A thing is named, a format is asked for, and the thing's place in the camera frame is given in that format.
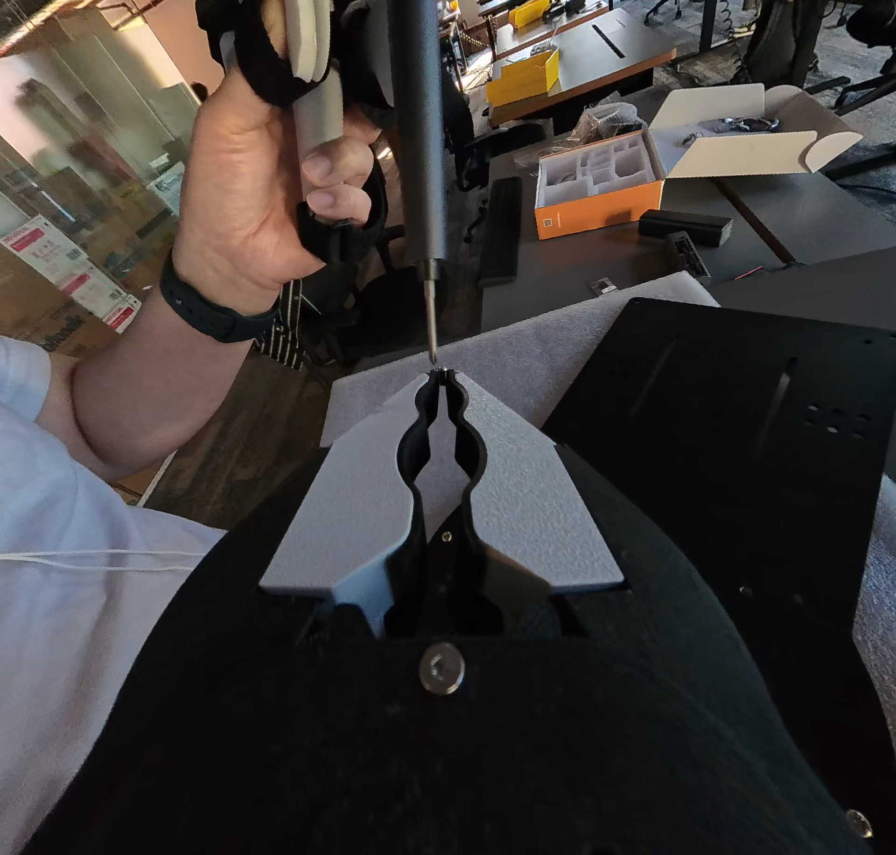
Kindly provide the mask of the long black box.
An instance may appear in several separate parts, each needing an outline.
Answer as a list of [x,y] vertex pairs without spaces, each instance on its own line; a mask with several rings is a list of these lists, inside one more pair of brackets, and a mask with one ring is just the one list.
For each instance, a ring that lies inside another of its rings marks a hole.
[[639,219],[638,233],[647,238],[686,233],[695,245],[720,247],[728,241],[733,223],[733,219],[726,216],[652,209],[645,211]]

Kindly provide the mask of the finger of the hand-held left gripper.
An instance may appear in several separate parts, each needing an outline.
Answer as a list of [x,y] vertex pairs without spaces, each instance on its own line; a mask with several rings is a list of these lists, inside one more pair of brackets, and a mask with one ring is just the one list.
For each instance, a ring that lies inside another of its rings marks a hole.
[[393,110],[387,0],[353,0],[343,13],[343,80],[352,99]]

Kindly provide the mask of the stack of cardboard boxes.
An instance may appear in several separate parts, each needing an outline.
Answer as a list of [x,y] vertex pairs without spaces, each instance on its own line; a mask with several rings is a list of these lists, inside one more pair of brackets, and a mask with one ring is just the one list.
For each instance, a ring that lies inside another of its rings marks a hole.
[[2,143],[1,330],[79,356],[122,334],[174,244],[183,164],[144,186],[43,174]]

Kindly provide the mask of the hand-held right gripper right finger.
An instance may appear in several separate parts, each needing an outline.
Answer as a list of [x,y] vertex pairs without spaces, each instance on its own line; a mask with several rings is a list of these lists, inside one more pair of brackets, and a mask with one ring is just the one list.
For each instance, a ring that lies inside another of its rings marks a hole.
[[621,569],[554,442],[464,373],[448,372],[463,521],[488,598],[618,588]]

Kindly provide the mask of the black white striped cloth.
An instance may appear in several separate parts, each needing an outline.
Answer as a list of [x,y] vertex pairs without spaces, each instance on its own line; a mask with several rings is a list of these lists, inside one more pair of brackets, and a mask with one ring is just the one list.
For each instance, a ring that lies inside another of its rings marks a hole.
[[291,280],[281,287],[273,313],[273,324],[253,342],[254,349],[259,353],[296,371],[302,368],[305,355],[299,336],[302,282]]

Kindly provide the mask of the white foam sheet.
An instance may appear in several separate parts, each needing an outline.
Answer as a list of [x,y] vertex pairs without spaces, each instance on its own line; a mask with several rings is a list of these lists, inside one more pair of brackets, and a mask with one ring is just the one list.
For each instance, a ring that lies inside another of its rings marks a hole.
[[[637,297],[719,306],[679,272],[444,345],[440,357],[523,419],[541,425],[623,307]],[[320,444],[329,446],[428,368],[427,355],[417,353],[336,382]],[[895,693],[894,498],[894,481],[883,475],[853,631],[887,712],[894,711]]]

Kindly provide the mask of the person's left hand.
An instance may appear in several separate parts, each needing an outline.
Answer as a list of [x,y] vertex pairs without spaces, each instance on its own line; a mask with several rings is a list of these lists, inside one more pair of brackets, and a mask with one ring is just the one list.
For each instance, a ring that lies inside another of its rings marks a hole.
[[379,134],[352,106],[343,134],[300,160],[292,111],[260,99],[233,63],[196,118],[173,249],[178,277],[241,315],[268,311],[284,283],[322,267],[299,239],[301,202],[325,221],[368,221],[363,185]]

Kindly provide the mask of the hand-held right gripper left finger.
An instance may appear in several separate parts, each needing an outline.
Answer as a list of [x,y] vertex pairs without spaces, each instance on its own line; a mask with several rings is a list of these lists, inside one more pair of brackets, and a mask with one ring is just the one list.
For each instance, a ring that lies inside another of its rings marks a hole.
[[420,375],[327,449],[261,590],[358,607],[376,637],[414,592],[426,546],[416,480],[430,460],[441,376]]

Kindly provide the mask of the black metal base plate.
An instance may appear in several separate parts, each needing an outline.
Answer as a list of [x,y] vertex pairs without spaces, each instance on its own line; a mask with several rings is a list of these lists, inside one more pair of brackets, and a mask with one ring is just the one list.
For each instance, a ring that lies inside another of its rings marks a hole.
[[893,414],[893,334],[624,308],[541,427],[623,584],[500,617],[451,514],[414,631],[469,675],[417,695],[389,852],[894,853],[853,642]]

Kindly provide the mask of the black office chair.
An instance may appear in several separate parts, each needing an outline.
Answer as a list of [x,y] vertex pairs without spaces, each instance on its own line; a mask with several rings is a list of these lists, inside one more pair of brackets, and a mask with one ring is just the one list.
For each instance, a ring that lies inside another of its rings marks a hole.
[[444,146],[454,156],[457,188],[463,193],[488,185],[493,158],[547,139],[544,128],[532,122],[475,136],[469,105],[450,80],[442,84],[442,123]]
[[358,283],[360,266],[338,263],[302,281],[298,340],[315,364],[354,368],[358,362],[427,343],[423,286],[413,266],[397,268],[391,244],[402,225],[388,226],[376,243],[385,272]]

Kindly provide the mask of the grey metal block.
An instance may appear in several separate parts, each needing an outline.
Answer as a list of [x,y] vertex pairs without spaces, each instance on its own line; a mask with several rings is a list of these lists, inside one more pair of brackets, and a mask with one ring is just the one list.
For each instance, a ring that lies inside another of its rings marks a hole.
[[673,271],[686,272],[705,288],[710,286],[711,274],[686,231],[667,234],[664,243],[666,263]]

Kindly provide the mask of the orange box with white lid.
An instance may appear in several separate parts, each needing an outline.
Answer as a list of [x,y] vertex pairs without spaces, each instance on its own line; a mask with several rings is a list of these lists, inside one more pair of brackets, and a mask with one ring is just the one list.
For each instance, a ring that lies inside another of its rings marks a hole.
[[862,139],[792,85],[678,89],[644,130],[539,161],[539,239],[637,222],[677,179],[812,174]]

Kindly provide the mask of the black electric screwdriver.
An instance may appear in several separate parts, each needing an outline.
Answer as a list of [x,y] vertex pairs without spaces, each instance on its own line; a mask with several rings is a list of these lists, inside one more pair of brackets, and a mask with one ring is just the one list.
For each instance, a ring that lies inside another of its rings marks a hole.
[[406,238],[423,284],[428,356],[442,368],[435,294],[447,256],[447,207],[436,1],[387,0],[387,9]]

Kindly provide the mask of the orange-edged grey table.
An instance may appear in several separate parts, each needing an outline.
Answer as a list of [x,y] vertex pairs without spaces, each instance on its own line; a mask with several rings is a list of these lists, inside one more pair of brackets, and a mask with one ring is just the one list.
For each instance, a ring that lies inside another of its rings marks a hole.
[[530,99],[490,108],[489,124],[518,119],[571,116],[573,108],[618,90],[626,95],[652,85],[654,69],[673,61],[673,38],[646,26],[623,9],[583,22],[552,38],[558,50],[558,80],[551,90]]

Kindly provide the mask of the crumpled clear wrap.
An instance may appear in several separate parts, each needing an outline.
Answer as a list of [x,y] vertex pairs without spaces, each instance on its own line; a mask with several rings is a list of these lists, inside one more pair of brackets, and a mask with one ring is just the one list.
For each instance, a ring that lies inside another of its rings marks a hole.
[[596,104],[582,110],[568,139],[578,147],[640,132],[645,127],[639,111],[629,102]]

